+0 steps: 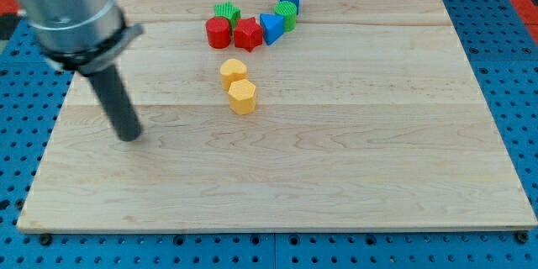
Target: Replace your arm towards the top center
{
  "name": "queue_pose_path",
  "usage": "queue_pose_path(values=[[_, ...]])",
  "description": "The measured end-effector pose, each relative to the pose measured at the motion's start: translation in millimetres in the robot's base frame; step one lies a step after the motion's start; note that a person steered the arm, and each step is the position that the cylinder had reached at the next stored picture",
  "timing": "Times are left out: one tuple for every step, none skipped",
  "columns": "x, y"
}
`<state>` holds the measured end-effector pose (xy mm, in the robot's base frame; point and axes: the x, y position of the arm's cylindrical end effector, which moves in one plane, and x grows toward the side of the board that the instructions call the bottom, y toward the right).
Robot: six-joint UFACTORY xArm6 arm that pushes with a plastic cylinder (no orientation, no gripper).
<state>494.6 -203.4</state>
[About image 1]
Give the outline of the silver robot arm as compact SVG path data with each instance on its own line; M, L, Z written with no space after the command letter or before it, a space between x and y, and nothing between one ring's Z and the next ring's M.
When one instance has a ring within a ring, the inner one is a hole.
M46 60L91 75L111 66L144 33L128 26L116 0L18 0Z

